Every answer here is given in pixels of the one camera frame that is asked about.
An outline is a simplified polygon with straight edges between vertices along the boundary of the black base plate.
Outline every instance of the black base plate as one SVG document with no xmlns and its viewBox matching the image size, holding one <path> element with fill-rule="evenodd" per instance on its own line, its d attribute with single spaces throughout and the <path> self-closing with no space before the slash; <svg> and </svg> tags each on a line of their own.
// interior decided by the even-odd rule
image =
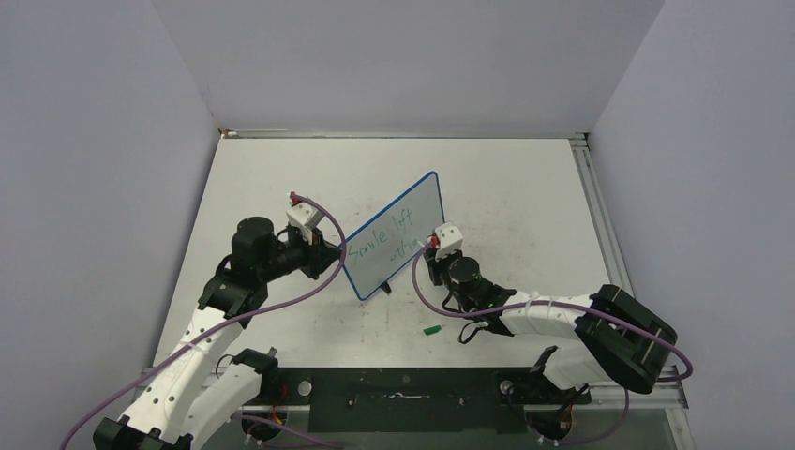
<svg viewBox="0 0 795 450">
<path fill-rule="evenodd" d="M 491 428 L 524 433 L 527 428 L 510 411 L 500 383 L 511 381 L 513 408 L 525 404 L 560 405 L 568 391 L 529 367 L 483 368 L 280 368 L 288 388 L 283 405 L 310 404 L 311 432 L 429 432 Z M 297 385 L 312 383 L 302 397 Z M 273 404 L 258 398 L 250 404 Z M 590 403 L 583 395 L 577 403 Z"/>
</svg>

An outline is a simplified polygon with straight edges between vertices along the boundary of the white tabletop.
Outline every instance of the white tabletop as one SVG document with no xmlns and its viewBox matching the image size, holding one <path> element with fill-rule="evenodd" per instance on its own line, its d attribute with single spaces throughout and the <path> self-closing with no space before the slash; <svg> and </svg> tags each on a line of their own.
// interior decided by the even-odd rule
<svg viewBox="0 0 795 450">
<path fill-rule="evenodd" d="M 156 363 L 174 348 L 206 281 L 230 253 L 237 222 L 250 216 L 287 223 L 287 193 L 309 196 L 351 233 L 428 171 L 436 171 L 447 220 L 465 236 L 464 254 L 505 288 L 550 295 L 595 293 L 608 282 L 591 212 L 567 140 L 224 139 L 218 144 Z M 327 240 L 338 234 L 324 220 Z M 444 298 L 419 269 L 426 296 Z M 296 272 L 269 284 L 266 305 L 318 282 Z M 439 316 L 416 298 L 407 266 L 360 302 L 340 273 L 302 304 L 255 318 L 228 353 L 278 349 L 283 367 L 443 368 L 531 365 L 551 343 L 534 336 L 481 333 L 456 339 L 461 319 Z M 438 334 L 423 329 L 442 325 Z"/>
</svg>

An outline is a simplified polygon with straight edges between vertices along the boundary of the metal frame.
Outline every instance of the metal frame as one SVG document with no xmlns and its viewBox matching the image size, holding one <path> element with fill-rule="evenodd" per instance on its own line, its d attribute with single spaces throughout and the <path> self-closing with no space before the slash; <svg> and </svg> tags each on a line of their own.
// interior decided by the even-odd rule
<svg viewBox="0 0 795 450">
<path fill-rule="evenodd" d="M 602 192 L 599 188 L 594 171 L 591 153 L 586 141 L 585 133 L 484 133 L 484 132 L 343 132 L 320 130 L 286 130 L 286 129 L 238 129 L 221 130 L 221 139 L 567 139 L 570 142 L 580 181 L 585 198 L 591 212 L 597 241 L 602 250 L 602 256 L 607 268 L 607 276 L 611 283 L 621 286 L 629 293 L 633 293 L 629 274 L 623 261 L 618 239 L 613 230 Z M 663 370 L 663 374 L 676 373 L 675 367 Z M 205 380 L 204 387 L 216 379 L 210 374 Z M 136 389 L 137 397 L 145 385 Z M 614 382 L 596 383 L 591 389 L 592 404 L 582 405 L 587 409 L 620 409 L 623 407 L 623 390 Z M 680 382 L 658 383 L 654 390 L 647 396 L 631 394 L 630 401 L 635 409 L 663 409 L 666 412 L 668 425 L 676 448 L 692 450 L 696 448 L 690 427 L 687 423 L 685 409 L 687 400 Z M 267 411 L 269 405 L 244 406 L 242 411 Z M 309 411 L 309 406 L 281 406 L 278 411 Z M 543 410 L 544 407 L 533 406 L 534 411 Z"/>
</svg>

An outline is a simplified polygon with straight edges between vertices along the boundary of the purple cable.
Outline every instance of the purple cable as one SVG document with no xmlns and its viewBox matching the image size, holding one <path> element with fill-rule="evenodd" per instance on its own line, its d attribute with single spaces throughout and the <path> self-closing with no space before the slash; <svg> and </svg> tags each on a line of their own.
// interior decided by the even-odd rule
<svg viewBox="0 0 795 450">
<path fill-rule="evenodd" d="M 449 311 L 445 311 L 444 309 L 439 309 L 437 307 L 434 307 L 433 305 L 430 304 L 430 302 L 422 294 L 422 292 L 420 291 L 420 286 L 417 283 L 417 264 L 419 263 L 420 258 L 422 258 L 423 253 L 425 253 L 425 250 L 428 249 L 429 245 L 430 244 L 425 244 L 425 246 L 422 247 L 420 249 L 420 251 L 417 253 L 417 256 L 414 257 L 414 262 L 412 263 L 412 283 L 414 285 L 414 291 L 417 292 L 417 296 L 420 297 L 420 300 L 425 304 L 425 306 L 430 308 L 432 311 L 436 312 L 437 314 L 442 314 L 443 316 L 447 316 L 447 317 L 458 317 L 458 318 L 463 318 L 463 319 L 469 319 L 471 317 L 485 316 L 487 314 L 491 314 L 491 313 L 494 313 L 494 312 L 502 312 L 502 311 L 506 311 L 508 309 L 525 308 L 527 306 L 524 303 L 519 303 L 519 304 L 515 304 L 515 305 L 508 305 L 506 307 L 493 307 L 491 309 L 484 309 L 482 311 L 475 311 L 475 312 L 449 312 Z M 633 332 L 633 333 L 635 333 L 635 334 L 637 334 L 637 335 L 639 335 L 639 336 L 641 336 L 643 338 L 651 340 L 654 343 L 659 344 L 660 346 L 662 346 L 664 349 L 668 350 L 669 352 L 677 355 L 679 357 L 679 359 L 681 359 L 682 362 L 684 363 L 684 367 L 685 367 L 684 373 L 679 374 L 679 375 L 674 375 L 674 376 L 671 376 L 671 377 L 661 377 L 661 378 L 657 379 L 657 381 L 659 381 L 659 382 L 678 382 L 678 381 L 684 380 L 685 378 L 688 378 L 691 375 L 693 375 L 693 363 L 690 362 L 690 360 L 687 358 L 687 356 L 684 355 L 684 353 L 682 353 L 681 350 L 677 349 L 676 346 L 674 346 L 670 342 L 667 342 L 666 340 L 662 339 L 661 337 L 657 337 L 657 336 L 653 335 L 652 333 L 649 333 L 646 330 L 642 330 L 642 329 L 634 326 L 630 322 L 623 321 L 623 320 L 621 320 L 621 319 L 619 319 L 617 317 L 611 316 L 609 314 L 606 314 L 605 312 L 599 311 L 597 309 L 593 309 L 591 307 L 584 307 L 582 305 L 575 305 L 575 304 L 572 304 L 572 303 L 557 302 L 557 301 L 554 301 L 554 300 L 532 300 L 530 302 L 530 306 L 531 307 L 534 307 L 534 306 L 537 306 L 537 305 L 552 305 L 552 306 L 555 306 L 555 307 L 569 308 L 569 309 L 574 309 L 574 310 L 577 310 L 577 311 L 582 311 L 582 312 L 585 312 L 585 313 L 588 313 L 588 314 L 592 314 L 592 315 L 594 315 L 594 316 L 596 316 L 596 317 L 598 317 L 598 318 L 600 318 L 602 320 L 608 321 L 610 323 L 614 323 L 614 324 L 616 324 L 616 325 L 618 325 L 618 326 L 620 326 L 622 328 L 625 328 L 625 329 L 627 329 L 627 330 L 629 330 L 629 331 L 631 331 L 631 332 Z"/>
<path fill-rule="evenodd" d="M 240 419 L 240 420 L 250 420 L 251 422 L 255 422 L 254 425 L 248 427 L 248 431 L 246 431 L 247 435 L 251 434 L 251 431 L 259 424 L 267 425 L 271 428 L 278 428 L 282 431 L 287 431 L 288 433 L 298 436 L 301 439 L 305 439 L 310 441 L 311 443 L 269 443 L 263 442 L 262 445 L 266 447 L 273 447 L 273 448 L 305 448 L 305 447 L 314 447 L 316 445 L 321 445 L 323 447 L 329 448 L 345 448 L 345 445 L 339 442 L 328 442 L 322 439 L 316 438 L 311 434 L 306 434 L 303 431 L 298 431 L 297 429 L 292 429 L 290 427 L 285 427 L 281 424 L 274 422 L 273 420 L 268 420 L 263 417 L 258 417 L 256 415 L 249 415 L 249 414 L 241 414 L 236 412 L 232 414 L 232 419 Z"/>
<path fill-rule="evenodd" d="M 225 328 L 225 327 L 227 327 L 227 326 L 229 326 L 229 325 L 231 325 L 233 323 L 238 323 L 240 321 L 244 321 L 246 319 L 252 318 L 254 316 L 258 316 L 260 314 L 264 314 L 266 312 L 275 311 L 277 309 L 286 308 L 286 307 L 295 305 L 296 303 L 303 302 L 304 300 L 308 299 L 309 297 L 313 296 L 314 294 L 319 293 L 320 291 L 325 289 L 325 287 L 328 286 L 329 283 L 331 283 L 334 280 L 334 278 L 337 277 L 339 272 L 342 270 L 342 266 L 345 264 L 345 256 L 348 254 L 348 243 L 345 242 L 345 233 L 342 232 L 342 227 L 339 225 L 339 222 L 337 222 L 337 220 L 331 214 L 329 214 L 329 212 L 326 211 L 325 208 L 323 208 L 319 204 L 315 203 L 314 201 L 310 200 L 309 198 L 301 197 L 300 195 L 295 195 L 295 194 L 291 194 L 290 198 L 293 199 L 293 200 L 297 200 L 299 202 L 305 202 L 305 203 L 308 203 L 311 206 L 314 206 L 320 212 L 322 212 L 323 215 L 326 216 L 331 221 L 331 223 L 334 225 L 334 228 L 337 229 L 337 233 L 339 233 L 339 240 L 341 242 L 342 255 L 339 258 L 339 264 L 337 265 L 337 267 L 335 267 L 334 272 L 332 272 L 331 276 L 329 276 L 329 278 L 327 278 L 323 283 L 321 283 L 320 286 L 318 286 L 317 288 L 305 293 L 304 295 L 295 297 L 293 300 L 290 300 L 288 302 L 279 303 L 279 304 L 273 305 L 271 307 L 263 307 L 261 309 L 256 309 L 256 310 L 247 312 L 245 314 L 241 314 L 239 316 L 233 317 L 233 318 L 229 319 L 228 321 L 221 322 L 218 325 L 216 325 L 216 326 L 210 328 L 209 330 L 205 331 L 204 333 L 201 333 L 200 335 L 196 336 L 193 340 L 190 341 L 190 344 L 196 345 L 196 344 L 200 343 L 201 341 L 203 341 L 205 338 L 208 338 L 208 337 L 212 336 L 213 334 L 215 334 L 218 330 L 220 330 L 222 328 Z M 125 387 L 121 388 L 118 392 L 116 392 L 112 396 L 106 398 L 104 401 L 102 401 L 97 406 L 95 406 L 94 409 L 89 411 L 85 416 L 83 416 L 80 420 L 78 420 L 77 423 L 74 426 L 72 426 L 72 428 L 69 429 L 67 435 L 64 437 L 64 440 L 61 441 L 61 444 L 58 447 L 59 450 L 66 450 L 67 449 L 67 445 L 69 444 L 69 441 L 74 437 L 75 433 L 77 433 L 78 430 L 80 428 L 82 428 L 83 425 L 85 425 L 86 422 L 91 420 L 92 417 L 94 417 L 100 411 L 102 411 L 105 408 L 107 408 L 108 405 L 110 405 L 111 403 L 115 402 L 117 399 L 119 399 L 121 396 L 123 396 L 127 392 L 135 389 L 141 383 L 143 383 L 143 382 L 149 380 L 150 378 L 154 377 L 155 375 L 157 375 L 162 369 L 166 368 L 169 364 L 174 362 L 177 358 L 182 356 L 188 350 L 190 350 L 190 345 L 186 345 L 186 346 L 182 347 L 181 349 L 177 350 L 176 352 L 172 353 L 168 358 L 164 359 L 162 363 L 158 364 L 157 366 L 152 367 L 152 370 L 150 370 L 146 374 L 142 375 L 141 378 L 139 378 L 138 380 L 135 380 L 134 382 L 131 382 L 130 384 L 128 384 Z"/>
<path fill-rule="evenodd" d="M 623 411 L 622 411 L 622 416 L 619 418 L 618 421 L 616 421 L 615 424 L 613 424 L 612 427 L 606 429 L 604 432 L 602 432 L 602 434 L 597 434 L 596 436 L 591 436 L 591 437 L 588 437 L 588 438 L 573 439 L 573 440 L 570 440 L 570 441 L 569 440 L 558 441 L 558 445 L 579 445 L 581 443 L 595 443 L 596 441 L 601 441 L 601 440 L 609 437 L 613 433 L 615 433 L 616 430 L 618 430 L 621 427 L 621 425 L 623 425 L 624 421 L 626 420 L 626 416 L 627 415 L 629 415 L 629 391 L 624 389 L 623 390 Z M 535 433 L 536 436 L 541 436 L 541 434 L 538 431 L 536 431 L 535 428 L 533 428 L 532 421 L 529 420 L 528 423 L 527 423 L 527 426 L 530 427 L 530 429 L 532 430 L 533 433 Z M 547 437 L 544 438 L 544 441 L 546 441 L 548 443 L 555 443 L 555 440 L 552 440 L 552 439 L 547 438 Z"/>
</svg>

